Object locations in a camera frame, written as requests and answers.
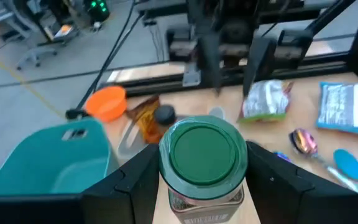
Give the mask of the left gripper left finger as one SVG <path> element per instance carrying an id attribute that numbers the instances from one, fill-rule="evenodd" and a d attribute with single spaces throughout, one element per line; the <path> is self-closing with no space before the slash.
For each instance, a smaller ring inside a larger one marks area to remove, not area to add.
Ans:
<path id="1" fill-rule="evenodd" d="M 84 191 L 85 224 L 152 224 L 159 184 L 159 148 L 151 144 Z"/>

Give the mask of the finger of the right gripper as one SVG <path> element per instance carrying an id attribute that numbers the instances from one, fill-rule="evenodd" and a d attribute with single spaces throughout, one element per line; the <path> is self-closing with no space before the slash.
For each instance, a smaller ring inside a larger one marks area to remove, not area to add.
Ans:
<path id="1" fill-rule="evenodd" d="M 267 79 L 273 71 L 277 43 L 271 38 L 255 38 L 250 46 L 244 69 L 243 96 L 247 97 L 255 80 Z"/>
<path id="2" fill-rule="evenodd" d="M 215 95 L 221 91 L 219 35 L 208 32 L 198 39 L 198 67 L 201 70 L 201 84 L 205 88 L 213 88 Z"/>

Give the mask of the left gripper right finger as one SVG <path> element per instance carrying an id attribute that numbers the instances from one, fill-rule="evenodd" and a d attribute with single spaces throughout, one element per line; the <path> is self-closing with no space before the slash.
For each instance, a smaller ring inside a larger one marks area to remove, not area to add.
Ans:
<path id="1" fill-rule="evenodd" d="M 306 196 L 318 178 L 261 145 L 247 141 L 246 182 L 261 224 L 312 224 Z"/>

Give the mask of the green-edged silver snack packet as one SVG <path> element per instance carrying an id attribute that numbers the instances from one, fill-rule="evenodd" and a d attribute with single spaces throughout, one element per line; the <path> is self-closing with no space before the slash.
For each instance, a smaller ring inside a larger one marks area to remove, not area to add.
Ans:
<path id="1" fill-rule="evenodd" d="M 293 82 L 267 80 L 256 82 L 244 98 L 239 117 L 240 122 L 280 121 L 285 119 L 290 106 Z"/>

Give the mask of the small black-lid spice jar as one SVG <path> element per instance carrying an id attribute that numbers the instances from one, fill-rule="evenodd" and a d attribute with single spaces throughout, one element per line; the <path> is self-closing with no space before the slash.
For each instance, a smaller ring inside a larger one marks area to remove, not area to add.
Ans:
<path id="1" fill-rule="evenodd" d="M 154 118 L 158 124 L 169 126 L 177 120 L 177 115 L 172 105 L 160 105 L 154 111 Z"/>

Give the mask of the orange-brown snack packet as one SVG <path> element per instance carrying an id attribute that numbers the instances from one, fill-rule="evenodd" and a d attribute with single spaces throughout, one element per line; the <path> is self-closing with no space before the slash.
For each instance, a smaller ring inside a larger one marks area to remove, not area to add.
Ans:
<path id="1" fill-rule="evenodd" d="M 151 96 L 135 108 L 126 110 L 126 115 L 139 127 L 144 141 L 148 144 L 158 144 L 162 138 L 154 112 L 160 107 L 160 97 Z"/>

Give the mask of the green-lid spice jar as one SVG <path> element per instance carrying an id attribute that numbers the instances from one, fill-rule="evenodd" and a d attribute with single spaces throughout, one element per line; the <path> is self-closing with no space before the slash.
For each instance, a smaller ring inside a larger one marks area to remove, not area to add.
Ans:
<path id="1" fill-rule="evenodd" d="M 160 174 L 181 224 L 228 222 L 244 201 L 247 144 L 224 119 L 211 115 L 177 121 L 159 143 Z"/>

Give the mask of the blue-edged silver snack packet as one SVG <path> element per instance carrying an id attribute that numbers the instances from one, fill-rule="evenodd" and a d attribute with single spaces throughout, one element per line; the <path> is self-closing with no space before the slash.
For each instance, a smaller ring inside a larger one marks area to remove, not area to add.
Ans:
<path id="1" fill-rule="evenodd" d="M 321 82 L 319 87 L 316 126 L 358 134 L 358 83 Z"/>

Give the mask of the teal plastic spoon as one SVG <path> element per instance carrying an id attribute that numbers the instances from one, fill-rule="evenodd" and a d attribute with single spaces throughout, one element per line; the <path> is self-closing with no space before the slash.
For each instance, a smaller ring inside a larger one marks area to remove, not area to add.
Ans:
<path id="1" fill-rule="evenodd" d="M 344 149 L 335 150 L 334 161 L 342 173 L 358 181 L 358 160 Z"/>

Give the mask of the teal plastic bin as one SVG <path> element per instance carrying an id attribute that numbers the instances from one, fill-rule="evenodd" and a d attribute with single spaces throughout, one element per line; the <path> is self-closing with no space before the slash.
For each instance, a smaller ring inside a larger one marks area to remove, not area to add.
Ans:
<path id="1" fill-rule="evenodd" d="M 103 125 L 81 119 L 26 137 L 0 168 L 0 195 L 76 194 L 119 167 Z"/>

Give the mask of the orange plastic bowl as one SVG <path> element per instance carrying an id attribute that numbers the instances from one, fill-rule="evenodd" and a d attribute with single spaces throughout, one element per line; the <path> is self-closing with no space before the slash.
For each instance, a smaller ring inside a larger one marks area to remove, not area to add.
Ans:
<path id="1" fill-rule="evenodd" d="M 122 116 L 126 108 L 126 91 L 121 86 L 108 86 L 98 90 L 85 103 L 85 111 L 105 123 Z"/>

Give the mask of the black device green lights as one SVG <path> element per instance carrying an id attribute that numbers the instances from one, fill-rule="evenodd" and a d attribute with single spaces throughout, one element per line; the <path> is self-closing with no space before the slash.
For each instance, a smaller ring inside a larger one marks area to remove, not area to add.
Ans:
<path id="1" fill-rule="evenodd" d="M 92 22 L 104 22 L 110 16 L 106 0 L 83 0 L 83 7 Z"/>

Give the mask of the grey office chair base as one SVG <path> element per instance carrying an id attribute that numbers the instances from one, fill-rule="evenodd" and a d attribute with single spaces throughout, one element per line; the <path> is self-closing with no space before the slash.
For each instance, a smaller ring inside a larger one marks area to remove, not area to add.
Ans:
<path id="1" fill-rule="evenodd" d="M 39 56 L 47 53 L 56 55 L 57 51 L 53 47 L 47 47 L 47 46 L 34 47 L 29 49 L 17 62 L 16 69 L 21 70 L 23 64 L 25 64 L 25 62 L 28 60 L 32 61 L 36 67 L 39 67 L 40 66 Z"/>

